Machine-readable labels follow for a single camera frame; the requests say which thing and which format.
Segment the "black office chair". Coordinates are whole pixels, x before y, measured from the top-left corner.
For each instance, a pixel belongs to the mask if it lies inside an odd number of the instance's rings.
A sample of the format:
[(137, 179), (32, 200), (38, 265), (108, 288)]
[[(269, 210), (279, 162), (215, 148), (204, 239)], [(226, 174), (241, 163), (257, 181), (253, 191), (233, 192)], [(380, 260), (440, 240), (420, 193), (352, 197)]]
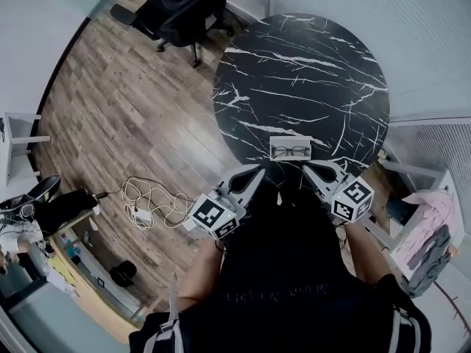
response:
[(137, 29), (153, 41), (158, 41), (157, 51), (165, 45), (190, 47), (191, 66), (199, 67), (196, 44), (206, 38), (211, 29), (224, 30), (229, 36), (234, 28), (224, 22), (227, 0), (147, 0), (133, 12), (120, 4), (110, 9), (111, 16), (120, 24)]

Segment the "black round bin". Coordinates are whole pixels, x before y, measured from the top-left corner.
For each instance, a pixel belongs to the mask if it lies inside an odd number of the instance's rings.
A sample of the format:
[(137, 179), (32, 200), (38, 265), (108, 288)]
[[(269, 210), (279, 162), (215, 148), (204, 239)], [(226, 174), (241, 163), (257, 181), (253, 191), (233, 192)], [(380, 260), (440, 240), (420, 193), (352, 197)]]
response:
[(137, 274), (136, 266), (129, 260), (125, 260), (109, 271), (111, 279), (122, 288), (134, 285), (133, 277)]

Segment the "person's left forearm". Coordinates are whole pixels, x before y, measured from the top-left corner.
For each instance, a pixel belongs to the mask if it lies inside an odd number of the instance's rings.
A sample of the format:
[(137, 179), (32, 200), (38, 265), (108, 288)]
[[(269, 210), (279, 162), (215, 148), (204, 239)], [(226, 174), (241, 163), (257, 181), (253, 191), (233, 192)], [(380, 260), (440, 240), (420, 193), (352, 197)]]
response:
[(177, 283), (177, 309), (182, 312), (211, 295), (219, 277), (225, 242), (204, 239), (191, 267)]

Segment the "small white side table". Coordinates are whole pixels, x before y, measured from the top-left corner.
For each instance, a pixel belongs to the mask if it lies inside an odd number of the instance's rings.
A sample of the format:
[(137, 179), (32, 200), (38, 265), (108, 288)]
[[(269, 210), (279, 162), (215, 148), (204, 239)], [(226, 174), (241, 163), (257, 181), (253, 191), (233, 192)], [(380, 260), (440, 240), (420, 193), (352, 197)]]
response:
[(27, 156), (31, 153), (27, 146), (33, 143), (46, 143), (51, 140), (48, 135), (32, 134), (32, 128), (42, 118), (38, 114), (5, 113), (2, 117), (3, 133), (0, 133), (0, 174), (7, 184), (13, 177), (13, 158)]

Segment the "light wooden desk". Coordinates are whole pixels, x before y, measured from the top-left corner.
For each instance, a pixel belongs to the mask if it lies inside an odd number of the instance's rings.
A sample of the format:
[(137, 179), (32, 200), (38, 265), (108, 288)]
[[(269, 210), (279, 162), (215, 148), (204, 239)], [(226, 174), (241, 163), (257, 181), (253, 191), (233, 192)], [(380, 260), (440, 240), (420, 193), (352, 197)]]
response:
[(91, 251), (93, 244), (98, 241), (98, 227), (92, 217), (91, 211), (80, 213), (75, 219), (64, 223), (52, 236), (52, 240), (78, 271), (85, 284), (89, 285), (113, 312), (139, 326), (149, 313), (156, 310), (163, 298), (158, 296), (141, 302), (128, 288), (123, 288), (113, 281), (110, 272)]

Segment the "person's right forearm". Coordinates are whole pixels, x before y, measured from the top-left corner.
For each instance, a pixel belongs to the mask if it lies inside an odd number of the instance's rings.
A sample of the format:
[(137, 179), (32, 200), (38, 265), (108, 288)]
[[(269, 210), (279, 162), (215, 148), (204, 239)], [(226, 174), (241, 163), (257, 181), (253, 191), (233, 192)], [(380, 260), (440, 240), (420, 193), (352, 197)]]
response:
[(363, 224), (347, 223), (344, 230), (359, 279), (369, 285), (376, 285), (383, 277), (392, 273), (375, 239)]

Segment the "pink cloth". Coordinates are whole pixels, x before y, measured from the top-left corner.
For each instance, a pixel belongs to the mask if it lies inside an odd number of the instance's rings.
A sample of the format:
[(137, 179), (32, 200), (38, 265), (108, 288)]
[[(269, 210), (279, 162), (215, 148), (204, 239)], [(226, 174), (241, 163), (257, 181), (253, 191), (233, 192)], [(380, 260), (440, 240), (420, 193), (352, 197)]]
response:
[(420, 249), (442, 225), (447, 225), (451, 242), (456, 239), (459, 233), (456, 202), (454, 196), (445, 189), (420, 190), (403, 198), (402, 201), (422, 208), (418, 222), (397, 247), (400, 263), (407, 265), (408, 269), (413, 271), (423, 256), (419, 253)]

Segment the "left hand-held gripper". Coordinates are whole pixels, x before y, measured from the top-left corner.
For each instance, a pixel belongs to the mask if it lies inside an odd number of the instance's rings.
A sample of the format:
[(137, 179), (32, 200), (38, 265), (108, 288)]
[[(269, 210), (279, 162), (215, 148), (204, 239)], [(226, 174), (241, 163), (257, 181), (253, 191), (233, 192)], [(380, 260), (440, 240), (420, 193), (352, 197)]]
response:
[(188, 218), (193, 218), (197, 230), (214, 240), (226, 238), (240, 226), (247, 213), (246, 206), (262, 183), (265, 172), (260, 164), (240, 165), (226, 172), (219, 185), (197, 198)]

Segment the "white tray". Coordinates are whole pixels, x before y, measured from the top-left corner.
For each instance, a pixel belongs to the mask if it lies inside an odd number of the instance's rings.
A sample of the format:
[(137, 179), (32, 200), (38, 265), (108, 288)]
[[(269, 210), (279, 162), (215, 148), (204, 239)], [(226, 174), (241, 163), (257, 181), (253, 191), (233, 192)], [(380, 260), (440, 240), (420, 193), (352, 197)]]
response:
[[(271, 161), (309, 161), (311, 160), (312, 154), (312, 145), (309, 138), (304, 136), (271, 136), (269, 138), (270, 145), (270, 160)], [(272, 147), (273, 146), (285, 146), (291, 148), (293, 146), (306, 146), (309, 147), (310, 156), (309, 157), (272, 157)]]

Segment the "white power adapter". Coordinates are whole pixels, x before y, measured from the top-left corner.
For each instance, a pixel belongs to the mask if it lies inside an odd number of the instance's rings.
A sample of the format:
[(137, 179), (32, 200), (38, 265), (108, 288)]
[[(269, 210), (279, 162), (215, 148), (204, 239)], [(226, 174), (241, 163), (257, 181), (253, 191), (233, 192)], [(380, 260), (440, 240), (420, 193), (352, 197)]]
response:
[(152, 214), (136, 206), (131, 206), (131, 221), (140, 229), (148, 229), (152, 225)]

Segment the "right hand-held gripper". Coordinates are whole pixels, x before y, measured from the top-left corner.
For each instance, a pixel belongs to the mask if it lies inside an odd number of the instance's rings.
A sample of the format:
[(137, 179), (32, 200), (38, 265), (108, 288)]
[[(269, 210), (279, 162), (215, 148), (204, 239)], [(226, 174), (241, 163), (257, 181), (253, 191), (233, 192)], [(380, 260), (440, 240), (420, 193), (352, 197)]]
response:
[(360, 176), (354, 177), (337, 163), (327, 160), (308, 161), (302, 170), (329, 205), (333, 217), (354, 223), (370, 210), (375, 191)]

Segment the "grey cloth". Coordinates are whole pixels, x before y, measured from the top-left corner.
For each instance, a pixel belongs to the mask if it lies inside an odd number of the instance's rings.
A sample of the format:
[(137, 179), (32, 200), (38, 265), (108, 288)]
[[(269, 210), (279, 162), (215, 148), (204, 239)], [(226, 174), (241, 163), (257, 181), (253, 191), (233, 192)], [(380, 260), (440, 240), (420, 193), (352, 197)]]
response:
[(451, 253), (448, 251), (450, 241), (449, 227), (443, 224), (407, 262), (413, 274), (410, 279), (402, 276), (401, 285), (409, 297), (413, 299), (421, 296), (450, 262)]

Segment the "black-framed eyeglasses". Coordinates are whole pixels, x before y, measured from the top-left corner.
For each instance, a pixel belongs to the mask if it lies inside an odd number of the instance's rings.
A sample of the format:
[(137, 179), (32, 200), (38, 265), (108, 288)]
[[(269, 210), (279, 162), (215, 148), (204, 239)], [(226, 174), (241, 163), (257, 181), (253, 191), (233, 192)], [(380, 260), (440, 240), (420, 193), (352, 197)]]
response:
[(309, 157), (310, 148), (306, 146), (293, 146), (287, 148), (285, 146), (273, 146), (272, 147), (272, 157)]

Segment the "yellow cloth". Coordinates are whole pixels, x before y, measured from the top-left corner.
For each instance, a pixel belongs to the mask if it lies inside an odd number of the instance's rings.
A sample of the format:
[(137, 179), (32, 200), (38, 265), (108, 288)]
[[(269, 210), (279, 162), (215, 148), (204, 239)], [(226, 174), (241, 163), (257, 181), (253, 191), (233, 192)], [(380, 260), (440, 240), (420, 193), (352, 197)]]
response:
[(75, 279), (57, 255), (50, 257), (46, 261), (44, 271), (47, 281), (52, 283), (57, 289), (63, 292), (75, 289)]

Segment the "person's black clothed body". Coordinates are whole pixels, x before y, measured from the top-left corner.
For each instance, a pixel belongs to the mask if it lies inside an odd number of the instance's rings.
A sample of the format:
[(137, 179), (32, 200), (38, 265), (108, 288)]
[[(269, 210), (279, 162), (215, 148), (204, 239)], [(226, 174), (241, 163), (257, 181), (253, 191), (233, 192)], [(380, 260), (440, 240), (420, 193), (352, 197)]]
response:
[(430, 323), (393, 272), (369, 285), (347, 269), (311, 190), (262, 184), (223, 241), (211, 295), (180, 312), (173, 291), (130, 353), (431, 353)]

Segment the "white window blinds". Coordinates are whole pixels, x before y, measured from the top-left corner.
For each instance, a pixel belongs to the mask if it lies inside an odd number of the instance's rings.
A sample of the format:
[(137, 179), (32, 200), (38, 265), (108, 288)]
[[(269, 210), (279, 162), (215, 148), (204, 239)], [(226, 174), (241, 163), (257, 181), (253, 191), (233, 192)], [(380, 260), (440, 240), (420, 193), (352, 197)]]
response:
[(448, 170), (463, 218), (471, 219), (471, 122), (391, 125), (386, 141), (401, 163)]

